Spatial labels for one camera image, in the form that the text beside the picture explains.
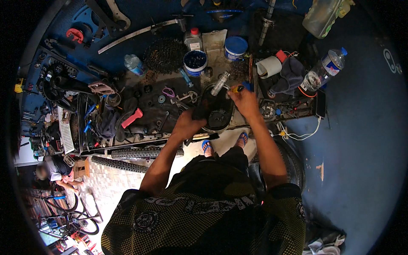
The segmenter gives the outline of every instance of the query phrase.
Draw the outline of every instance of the smartphone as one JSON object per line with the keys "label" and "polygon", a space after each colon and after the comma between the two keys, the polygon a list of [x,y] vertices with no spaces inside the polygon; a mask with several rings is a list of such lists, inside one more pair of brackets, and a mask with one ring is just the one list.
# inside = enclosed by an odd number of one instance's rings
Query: smartphone
{"label": "smartphone", "polygon": [[326,93],[321,89],[317,90],[315,110],[316,117],[324,119],[326,116]]}

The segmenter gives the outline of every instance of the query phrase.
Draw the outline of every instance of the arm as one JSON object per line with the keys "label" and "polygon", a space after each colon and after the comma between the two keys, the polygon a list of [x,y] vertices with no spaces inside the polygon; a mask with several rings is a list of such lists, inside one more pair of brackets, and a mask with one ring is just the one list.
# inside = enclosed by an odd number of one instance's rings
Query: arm
{"label": "arm", "polygon": [[192,120],[191,114],[192,109],[184,111],[178,118],[166,145],[144,175],[140,191],[155,196],[166,188],[177,149],[206,124],[206,120]]}
{"label": "arm", "polygon": [[287,183],[285,163],[275,141],[269,134],[262,115],[259,113],[255,93],[244,89],[239,93],[228,91],[228,95],[235,102],[239,112],[246,118],[255,135],[259,164],[266,188],[269,190],[279,184]]}

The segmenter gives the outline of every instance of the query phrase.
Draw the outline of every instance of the forearm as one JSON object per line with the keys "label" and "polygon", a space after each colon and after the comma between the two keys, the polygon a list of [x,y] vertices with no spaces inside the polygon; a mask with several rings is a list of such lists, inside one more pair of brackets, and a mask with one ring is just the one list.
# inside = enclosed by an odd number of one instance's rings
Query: forearm
{"label": "forearm", "polygon": [[254,115],[248,120],[258,149],[259,164],[267,189],[287,182],[287,173],[282,155],[271,137],[262,116]]}
{"label": "forearm", "polygon": [[155,196],[166,188],[167,182],[169,181],[171,165],[173,164],[181,143],[182,140],[180,141],[180,139],[177,139],[173,135],[170,136],[166,145],[144,175],[142,183],[140,184],[141,191]]}

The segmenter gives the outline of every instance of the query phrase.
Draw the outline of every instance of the red tool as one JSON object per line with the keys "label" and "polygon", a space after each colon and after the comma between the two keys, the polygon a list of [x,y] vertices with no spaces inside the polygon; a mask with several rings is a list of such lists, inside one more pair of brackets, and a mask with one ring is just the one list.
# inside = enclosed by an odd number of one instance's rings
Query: red tool
{"label": "red tool", "polygon": [[68,29],[66,36],[73,36],[72,40],[77,41],[78,43],[82,43],[84,40],[84,34],[80,30],[75,28]]}
{"label": "red tool", "polygon": [[143,116],[143,112],[140,108],[138,108],[135,113],[127,118],[124,122],[122,122],[122,127],[125,129],[127,126],[129,126],[132,122],[134,122],[136,119],[141,118]]}

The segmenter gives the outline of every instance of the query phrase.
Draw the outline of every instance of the blue grease container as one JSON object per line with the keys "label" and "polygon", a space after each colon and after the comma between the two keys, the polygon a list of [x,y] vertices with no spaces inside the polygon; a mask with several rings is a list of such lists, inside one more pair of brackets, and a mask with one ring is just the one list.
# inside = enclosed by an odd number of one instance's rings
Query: blue grease container
{"label": "blue grease container", "polygon": [[207,54],[199,50],[187,52],[184,55],[183,63],[189,75],[198,77],[204,74],[204,68],[208,63]]}
{"label": "blue grease container", "polygon": [[239,36],[230,36],[225,40],[225,57],[237,61],[248,49],[246,40]]}

